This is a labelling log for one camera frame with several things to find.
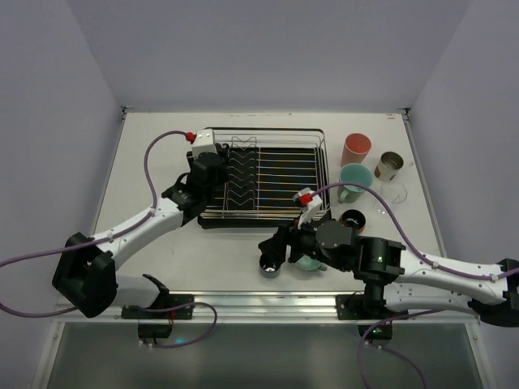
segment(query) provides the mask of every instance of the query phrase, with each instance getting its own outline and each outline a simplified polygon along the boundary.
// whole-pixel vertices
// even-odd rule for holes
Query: red connector
[[[303,196],[301,196],[299,198],[299,202],[301,203],[301,205],[303,205],[304,207],[311,201],[311,194],[310,193],[305,193]]]
[[[187,142],[193,143],[193,142],[195,142],[195,139],[196,139],[196,134],[193,134],[192,132],[188,132],[186,134],[186,141]]]

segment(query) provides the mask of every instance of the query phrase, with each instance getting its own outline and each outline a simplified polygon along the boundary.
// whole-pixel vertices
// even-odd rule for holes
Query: red cup
[[[360,164],[371,150],[371,141],[364,134],[349,134],[342,149],[341,167]]]

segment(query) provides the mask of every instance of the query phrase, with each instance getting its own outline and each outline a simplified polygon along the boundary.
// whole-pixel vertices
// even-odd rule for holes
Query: dish rack
[[[317,129],[210,127],[228,146],[229,181],[199,218],[204,229],[272,227],[300,214],[293,197],[328,184],[324,132]],[[315,220],[330,217],[328,192]]]

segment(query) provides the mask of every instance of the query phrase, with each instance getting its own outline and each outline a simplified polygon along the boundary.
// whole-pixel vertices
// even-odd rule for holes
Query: silver cup
[[[395,152],[385,152],[375,168],[375,177],[381,181],[391,181],[404,166],[404,159]]]

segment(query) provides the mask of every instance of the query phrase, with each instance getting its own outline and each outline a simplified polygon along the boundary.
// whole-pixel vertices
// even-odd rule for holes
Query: table top
[[[395,177],[405,186],[407,200],[395,210],[402,228],[422,251],[440,254],[439,243],[413,151],[399,114],[385,113],[129,113],[124,123],[117,154],[105,192],[97,232],[109,229],[151,203],[144,179],[143,157],[149,143],[168,130],[197,131],[211,126],[320,128],[324,131],[328,152],[329,181],[337,182],[345,137],[354,132],[367,135],[372,149],[363,165],[373,171],[386,151],[404,159],[404,167]],[[160,141],[150,156],[150,173],[160,193],[187,171],[186,152],[190,145],[179,137]],[[374,178],[372,188],[380,189]],[[362,235],[401,242],[392,221],[375,209],[375,200],[364,194],[356,203],[339,204],[337,191],[331,193],[332,216],[347,209],[358,209],[367,218]],[[363,290],[353,275],[332,268],[327,271],[303,271],[285,264],[281,274],[267,279],[260,274],[258,243],[276,229],[203,230],[193,220],[143,248],[119,270],[126,276],[148,273],[177,291],[256,291],[256,292],[328,292]]]

